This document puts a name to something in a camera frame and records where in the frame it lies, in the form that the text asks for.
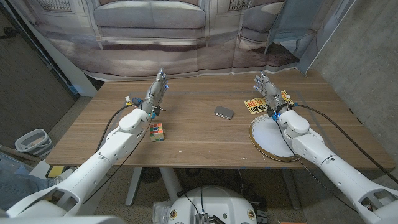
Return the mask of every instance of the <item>paper plate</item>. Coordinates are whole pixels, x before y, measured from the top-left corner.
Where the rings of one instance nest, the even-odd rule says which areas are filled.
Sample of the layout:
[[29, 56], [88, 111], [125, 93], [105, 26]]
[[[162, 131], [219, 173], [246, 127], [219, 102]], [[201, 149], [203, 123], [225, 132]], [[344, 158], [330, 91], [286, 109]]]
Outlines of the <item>paper plate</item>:
[[268, 115], [255, 118], [249, 128], [250, 140], [261, 153], [277, 161], [298, 159], [284, 141], [278, 124]]

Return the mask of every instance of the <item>wooden table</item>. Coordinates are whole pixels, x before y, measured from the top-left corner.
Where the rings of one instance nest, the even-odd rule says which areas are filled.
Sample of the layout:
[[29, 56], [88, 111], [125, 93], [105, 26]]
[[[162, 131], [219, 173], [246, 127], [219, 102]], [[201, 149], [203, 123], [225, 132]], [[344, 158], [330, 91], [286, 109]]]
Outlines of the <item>wooden table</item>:
[[[137, 167], [212, 167], [301, 169], [299, 162], [279, 162], [263, 156], [249, 138], [249, 125], [260, 114], [251, 115], [243, 101], [260, 98], [254, 91], [254, 76], [218, 75], [169, 80], [162, 111], [153, 123], [162, 123], [165, 141], [151, 142], [149, 134], [125, 165]], [[360, 146], [386, 169], [394, 161], [370, 132], [350, 113], [349, 108], [316, 71], [305, 78], [296, 70], [269, 75], [290, 97], [335, 120]], [[124, 97], [143, 98], [152, 81], [106, 82], [65, 133], [46, 161], [52, 165], [80, 165], [95, 153], [101, 134], [112, 114], [124, 105]], [[234, 111], [232, 120], [214, 115], [216, 106]], [[118, 125], [128, 108], [117, 116]], [[332, 124], [323, 117], [295, 108], [320, 133], [328, 147], [357, 169], [375, 169]]]

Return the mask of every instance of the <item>black cable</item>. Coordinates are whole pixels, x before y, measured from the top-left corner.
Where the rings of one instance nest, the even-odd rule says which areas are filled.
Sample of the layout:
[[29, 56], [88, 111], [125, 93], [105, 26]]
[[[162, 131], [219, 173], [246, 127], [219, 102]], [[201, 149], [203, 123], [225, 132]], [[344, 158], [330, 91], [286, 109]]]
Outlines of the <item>black cable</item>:
[[200, 187], [200, 198], [201, 198], [201, 212], [205, 212], [205, 209], [203, 208], [203, 195], [201, 193], [201, 187]]
[[[145, 130], [145, 133], [148, 131], [150, 124], [151, 124], [152, 120], [149, 121], [148, 127]], [[137, 143], [137, 145], [134, 147], [134, 149], [130, 152], [130, 154], [127, 156], [127, 158], [122, 162], [122, 164], [119, 165], [119, 167], [113, 172], [113, 174], [87, 199], [84, 201], [83, 204], [85, 204], [87, 201], [89, 201], [90, 198], [92, 198], [92, 196], [94, 196], [95, 193], [97, 193], [97, 191], [99, 191], [112, 177], [113, 175], [120, 169], [120, 167], [123, 166], [123, 164], [127, 161], [127, 159], [131, 156], [131, 154], [136, 150], [137, 146], [139, 145], [139, 143], [144, 139], [144, 137], [142, 137], [142, 139], [139, 140], [139, 142]]]
[[[227, 183], [231, 189], [235, 189], [236, 184], [231, 184], [231, 181], [235, 181], [236, 183], [238, 182], [235, 180], [235, 178], [229, 174], [227, 174], [224, 170], [218, 170], [218, 169], [202, 169], [205, 170], [211, 174], [213, 174], [215, 177], [219, 178], [222, 180], [224, 183]], [[254, 190], [253, 190], [253, 185], [252, 184], [247, 184], [245, 181], [241, 180], [239, 183], [242, 183], [245, 185], [246, 189], [244, 190], [245, 195], [243, 197], [251, 197], [254, 200], [258, 200], [259, 203], [267, 207], [267, 200], [260, 195], [258, 195]]]
[[197, 211], [197, 214], [199, 214], [197, 207], [195, 204], [188, 198], [188, 196], [184, 193], [185, 197], [192, 203], [192, 205], [195, 207], [195, 210]]
[[128, 108], [129, 106], [132, 106], [132, 105], [123, 106], [123, 107], [120, 108], [115, 114], [113, 114], [113, 116], [112, 116], [111, 119], [108, 121], [108, 123], [107, 123], [107, 125], [106, 125], [106, 127], [105, 127], [104, 133], [102, 134], [101, 140], [99, 140], [98, 147], [97, 147], [97, 150], [96, 150], [95, 152], [98, 152], [98, 150], [100, 149], [102, 140], [104, 139], [105, 134], [106, 134], [106, 131], [108, 130], [108, 127], [109, 127], [109, 125], [111, 124], [113, 118], [114, 118], [118, 113], [120, 113], [120, 111], [122, 111], [122, 110]]
[[276, 122], [276, 124], [278, 125], [280, 134], [282, 135], [282, 138], [284, 139], [284, 141], [285, 141], [287, 147], [289, 147], [290, 151], [292, 151], [293, 155], [298, 159], [298, 161], [301, 163], [301, 165], [311, 174], [311, 176], [312, 176], [315, 180], [318, 181], [318, 183], [319, 183], [320, 185], [322, 185], [322, 187], [324, 187], [327, 191], [329, 191], [330, 194], [332, 194], [335, 198], [337, 198], [341, 203], [345, 204], [348, 208], [352, 209], [352, 211], [354, 211], [354, 212], [357, 213], [357, 211], [356, 211], [353, 207], [349, 206], [347, 203], [345, 203], [344, 201], [342, 201], [342, 199], [340, 199], [339, 197], [337, 197], [337, 195], [335, 195], [328, 187], [326, 187], [325, 185], [323, 185], [323, 183], [321, 183], [321, 182], [311, 173], [311, 171], [310, 171], [310, 170], [304, 165], [304, 163], [301, 161], [301, 159], [299, 158], [299, 156], [298, 156], [296, 153], [294, 153], [294, 151], [292, 150], [292, 148], [290, 148], [290, 145], [287, 144], [287, 141], [285, 140], [284, 134], [283, 134], [283, 132], [282, 132], [282, 130], [281, 130], [281, 128], [280, 128], [278, 122], [277, 122], [277, 121], [275, 121], [275, 122]]
[[361, 146], [359, 146], [345, 131], [342, 130], [341, 127], [339, 127], [332, 119], [330, 119], [328, 116], [326, 116], [325, 114], [323, 114], [322, 112], [313, 109], [309, 106], [305, 106], [305, 105], [297, 105], [300, 106], [302, 108], [306, 108], [309, 110], [312, 110], [318, 114], [320, 114], [321, 116], [323, 116], [324, 118], [326, 118], [328, 121], [330, 121], [330, 123], [332, 125], [334, 125], [341, 133], [344, 134], [344, 136], [346, 136], [348, 138], [349, 141], [351, 141], [370, 161], [373, 162], [374, 165], [376, 165], [381, 171], [383, 171], [383, 173], [385, 173], [387, 176], [389, 176], [395, 183], [398, 184], [398, 179], [396, 179], [392, 174], [390, 174], [387, 170], [385, 170], [385, 168], [383, 166], [381, 166], [377, 161], [375, 161], [365, 150], [363, 150], [361, 148]]
[[185, 168], [185, 174], [189, 177], [196, 177], [200, 173], [200, 169], [197, 168], [196, 172], [191, 172], [193, 168]]
[[239, 169], [238, 169], [238, 173], [239, 173], [239, 176], [241, 177], [241, 195], [243, 195], [243, 178], [242, 178], [241, 171]]

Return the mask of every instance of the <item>robotic arm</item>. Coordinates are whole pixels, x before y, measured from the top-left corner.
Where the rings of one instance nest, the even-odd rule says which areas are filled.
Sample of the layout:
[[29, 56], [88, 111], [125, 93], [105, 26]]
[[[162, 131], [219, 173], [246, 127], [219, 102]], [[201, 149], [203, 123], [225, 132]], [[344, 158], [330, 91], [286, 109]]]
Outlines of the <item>robotic arm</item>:
[[325, 146], [308, 121], [283, 100], [280, 90], [263, 72], [254, 79], [254, 89], [271, 107], [272, 117], [286, 127], [283, 137], [294, 153], [319, 167], [346, 195], [366, 223], [396, 223], [398, 191], [376, 184]]
[[99, 182], [118, 161], [130, 155], [144, 137], [149, 121], [160, 108], [167, 86], [166, 74], [160, 69], [147, 91], [141, 109], [134, 109], [123, 117], [111, 131], [105, 144], [63, 182], [36, 192], [11, 207], [10, 218], [69, 217], [79, 215], [80, 207], [88, 200]]

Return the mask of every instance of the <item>printed backdrop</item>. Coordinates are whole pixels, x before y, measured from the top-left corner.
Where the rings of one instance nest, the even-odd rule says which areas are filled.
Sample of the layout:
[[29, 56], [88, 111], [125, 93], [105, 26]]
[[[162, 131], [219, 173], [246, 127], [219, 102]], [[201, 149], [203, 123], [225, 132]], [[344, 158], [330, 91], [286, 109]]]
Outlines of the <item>printed backdrop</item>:
[[305, 73], [331, 35], [324, 28], [334, 21], [329, 27], [333, 30], [340, 22], [336, 12], [345, 1], [12, 2], [87, 75], [136, 80], [155, 75], [160, 67], [171, 77], [189, 77], [260, 69], [277, 72], [299, 67], [301, 59], [306, 62], [301, 69]]

